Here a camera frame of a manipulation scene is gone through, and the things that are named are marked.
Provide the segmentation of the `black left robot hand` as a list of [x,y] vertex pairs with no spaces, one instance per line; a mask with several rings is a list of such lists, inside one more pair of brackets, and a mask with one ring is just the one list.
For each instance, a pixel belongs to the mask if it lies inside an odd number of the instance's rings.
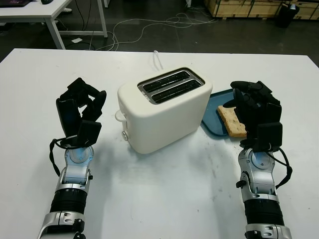
[[62,129],[66,137],[79,133],[84,123],[96,123],[102,115],[102,107],[107,93],[99,91],[77,78],[68,87],[67,91],[56,99],[56,106]]

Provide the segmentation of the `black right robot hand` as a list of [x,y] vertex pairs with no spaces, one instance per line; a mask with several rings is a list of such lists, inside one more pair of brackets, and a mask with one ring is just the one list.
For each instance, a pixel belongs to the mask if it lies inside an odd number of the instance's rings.
[[234,81],[230,86],[233,99],[223,106],[235,108],[235,114],[244,124],[248,138],[261,139],[272,133],[282,135],[281,103],[263,82]]

